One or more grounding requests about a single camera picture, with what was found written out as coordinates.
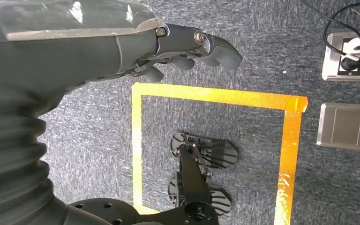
yellow tape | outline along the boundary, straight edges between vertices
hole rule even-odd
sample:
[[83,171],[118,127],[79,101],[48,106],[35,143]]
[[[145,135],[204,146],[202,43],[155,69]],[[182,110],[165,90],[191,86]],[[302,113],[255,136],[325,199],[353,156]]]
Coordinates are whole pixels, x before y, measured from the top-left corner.
[[300,125],[301,112],[285,111],[274,225],[289,225],[291,221]]
[[158,213],[156,210],[143,206],[142,200],[141,108],[143,95],[284,110],[284,129],[274,224],[290,224],[301,113],[305,112],[307,108],[307,97],[169,84],[135,83],[132,87],[133,204],[141,214]]

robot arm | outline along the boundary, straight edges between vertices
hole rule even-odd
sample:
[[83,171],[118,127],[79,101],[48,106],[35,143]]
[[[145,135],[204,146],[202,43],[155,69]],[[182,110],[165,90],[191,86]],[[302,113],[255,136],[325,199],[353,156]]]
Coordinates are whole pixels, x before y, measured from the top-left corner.
[[128,0],[0,0],[0,225],[109,224],[53,195],[38,115],[88,82],[156,82],[156,63],[191,69],[196,58],[226,68],[242,60],[227,41]]

black foot plate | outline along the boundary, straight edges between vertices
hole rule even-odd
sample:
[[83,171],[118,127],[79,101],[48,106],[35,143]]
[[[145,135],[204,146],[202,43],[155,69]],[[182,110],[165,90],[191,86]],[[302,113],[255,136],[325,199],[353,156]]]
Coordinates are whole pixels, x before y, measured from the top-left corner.
[[198,137],[178,132],[172,137],[170,143],[174,156],[178,156],[181,144],[190,146],[195,144],[209,168],[224,169],[238,161],[238,151],[226,140]]
[[[176,179],[173,179],[170,181],[168,186],[168,195],[173,204],[177,202],[176,192]],[[215,209],[218,216],[222,216],[230,212],[231,200],[229,197],[227,197],[227,194],[224,191],[211,188],[210,194],[212,195],[212,207]],[[180,206],[185,204],[184,200],[180,201]]]
[[132,225],[137,223],[139,218],[139,213],[133,206],[116,199],[87,199],[70,205],[102,218],[113,225]]

stainless steel plate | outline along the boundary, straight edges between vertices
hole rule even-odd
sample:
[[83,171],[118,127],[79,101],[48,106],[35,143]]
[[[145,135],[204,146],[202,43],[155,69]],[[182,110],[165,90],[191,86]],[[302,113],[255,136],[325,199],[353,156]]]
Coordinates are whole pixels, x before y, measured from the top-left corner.
[[360,150],[360,105],[322,104],[317,144]]
[[[356,38],[353,32],[346,33],[333,33],[329,35],[328,41],[337,49],[343,49],[344,42],[350,38]],[[360,74],[350,73],[345,74],[344,70],[340,67],[342,56],[333,52],[330,48],[326,48],[325,59],[322,68],[322,78],[326,81],[359,81]]]

mounting hole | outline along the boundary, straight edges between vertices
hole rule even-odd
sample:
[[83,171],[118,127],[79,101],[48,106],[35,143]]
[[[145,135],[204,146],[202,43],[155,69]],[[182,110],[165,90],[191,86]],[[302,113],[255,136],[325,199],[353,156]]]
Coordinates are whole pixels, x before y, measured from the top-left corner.
[[116,219],[113,221],[112,225],[121,225],[122,224],[122,220],[121,219]]
[[192,215],[191,217],[193,220],[195,220],[196,222],[203,222],[206,220],[206,216],[202,213],[197,213]]

